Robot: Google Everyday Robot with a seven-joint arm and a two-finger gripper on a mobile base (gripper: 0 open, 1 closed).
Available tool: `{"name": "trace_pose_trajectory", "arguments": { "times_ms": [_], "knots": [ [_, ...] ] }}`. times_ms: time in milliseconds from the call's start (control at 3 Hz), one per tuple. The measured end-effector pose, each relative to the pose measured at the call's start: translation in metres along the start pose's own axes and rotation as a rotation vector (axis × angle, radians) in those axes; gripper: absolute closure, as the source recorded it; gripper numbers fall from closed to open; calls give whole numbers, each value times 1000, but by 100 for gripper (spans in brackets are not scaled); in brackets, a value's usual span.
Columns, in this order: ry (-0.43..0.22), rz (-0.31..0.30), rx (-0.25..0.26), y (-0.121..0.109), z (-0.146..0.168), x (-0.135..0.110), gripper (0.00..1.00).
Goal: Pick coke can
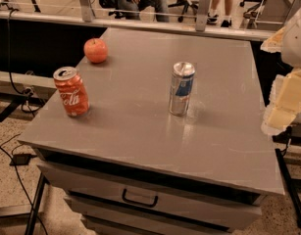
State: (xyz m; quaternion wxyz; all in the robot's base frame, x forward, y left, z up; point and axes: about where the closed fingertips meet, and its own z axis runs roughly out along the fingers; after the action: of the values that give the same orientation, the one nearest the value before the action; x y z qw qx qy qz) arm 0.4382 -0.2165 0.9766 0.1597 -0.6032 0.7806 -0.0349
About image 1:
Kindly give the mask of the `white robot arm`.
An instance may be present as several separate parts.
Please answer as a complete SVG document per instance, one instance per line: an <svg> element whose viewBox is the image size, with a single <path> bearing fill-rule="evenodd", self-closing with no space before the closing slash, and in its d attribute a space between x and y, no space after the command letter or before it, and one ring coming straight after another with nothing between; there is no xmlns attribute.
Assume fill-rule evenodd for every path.
<svg viewBox="0 0 301 235"><path fill-rule="evenodd" d="M279 135L301 113L301 8L282 29L264 41L261 49L280 52L281 60L293 67L287 75L276 76L263 115L262 131Z"/></svg>

